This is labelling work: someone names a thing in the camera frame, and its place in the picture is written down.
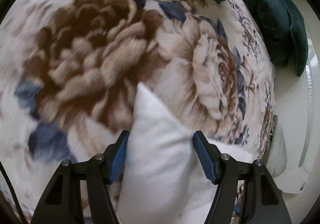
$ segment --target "blue object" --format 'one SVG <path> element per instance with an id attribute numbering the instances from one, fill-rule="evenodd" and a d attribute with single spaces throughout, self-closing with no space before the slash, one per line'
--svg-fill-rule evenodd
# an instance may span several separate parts
<path id="1" fill-rule="evenodd" d="M 119 178 L 119 175 L 122 170 L 122 166 L 124 165 L 125 161 L 125 154 L 126 154 L 126 149 L 127 149 L 127 143 L 128 143 L 128 138 L 129 138 L 129 132 L 123 137 L 123 140 L 112 160 L 111 163 L 111 172 L 109 175 L 109 181 L 113 183 L 115 180 Z"/>
<path id="2" fill-rule="evenodd" d="M 197 132 L 193 135 L 193 146 L 196 150 L 206 178 L 214 183 L 217 179 L 215 175 L 216 169 Z"/>

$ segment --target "white fabric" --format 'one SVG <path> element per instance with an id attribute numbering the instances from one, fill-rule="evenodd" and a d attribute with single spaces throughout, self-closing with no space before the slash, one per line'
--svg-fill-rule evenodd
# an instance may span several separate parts
<path id="1" fill-rule="evenodd" d="M 139 83 L 117 208 L 122 223 L 204 223 L 216 186 L 201 168 L 192 144 L 194 132 Z M 240 147 L 214 144 L 238 161 L 253 160 Z"/>

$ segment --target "floral bedspread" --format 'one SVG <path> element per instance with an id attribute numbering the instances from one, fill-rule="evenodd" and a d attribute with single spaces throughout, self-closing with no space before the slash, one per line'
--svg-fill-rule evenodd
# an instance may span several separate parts
<path id="1" fill-rule="evenodd" d="M 241 0 L 17 0 L 0 30 L 0 160 L 28 220 L 62 160 L 130 130 L 139 82 L 185 126 L 263 155 L 272 64 Z"/>

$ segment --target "metal screw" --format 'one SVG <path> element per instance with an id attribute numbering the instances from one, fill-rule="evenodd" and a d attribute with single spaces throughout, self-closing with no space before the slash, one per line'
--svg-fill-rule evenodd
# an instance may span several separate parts
<path id="1" fill-rule="evenodd" d="M 230 155 L 228 154 L 222 154 L 221 155 L 222 160 L 228 161 L 230 159 Z"/>
<path id="2" fill-rule="evenodd" d="M 62 166 L 68 166 L 70 163 L 71 163 L 70 160 L 63 160 L 61 165 Z"/>
<path id="3" fill-rule="evenodd" d="M 263 163 L 261 162 L 261 160 L 255 160 L 255 163 L 256 163 L 257 166 L 262 166 L 262 165 L 263 165 Z"/>
<path id="4" fill-rule="evenodd" d="M 104 157 L 103 154 L 96 154 L 96 155 L 94 156 L 94 158 L 95 158 L 96 160 L 102 160 L 103 157 Z"/>

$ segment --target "white floor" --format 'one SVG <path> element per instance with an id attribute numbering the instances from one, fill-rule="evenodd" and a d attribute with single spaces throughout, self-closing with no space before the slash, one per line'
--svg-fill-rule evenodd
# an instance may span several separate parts
<path id="1" fill-rule="evenodd" d="M 292 0 L 296 6 L 299 8 L 305 19 L 306 29 L 310 35 L 310 38 L 313 42 L 314 49 L 317 55 L 318 60 L 320 60 L 320 21 L 311 9 L 310 5 L 306 0 Z M 314 82 L 316 86 L 320 85 L 320 79 L 315 79 Z M 320 89 L 315 90 L 314 94 L 316 95 L 316 99 L 320 99 Z M 314 119 L 319 118 L 320 110 L 315 110 Z M 314 120 L 314 126 L 318 127 L 319 121 Z M 314 132 L 315 135 L 319 135 L 320 131 L 316 130 Z M 306 186 L 303 188 L 300 194 L 283 194 L 285 199 L 285 203 L 288 207 L 288 211 L 292 218 L 293 224 L 299 224 L 305 216 L 308 214 L 309 210 L 315 203 L 316 199 L 320 194 L 320 153 L 319 153 L 319 145 L 313 147 L 314 154 L 317 156 L 315 159 L 315 163 L 313 168 L 310 171 L 310 177 Z"/>

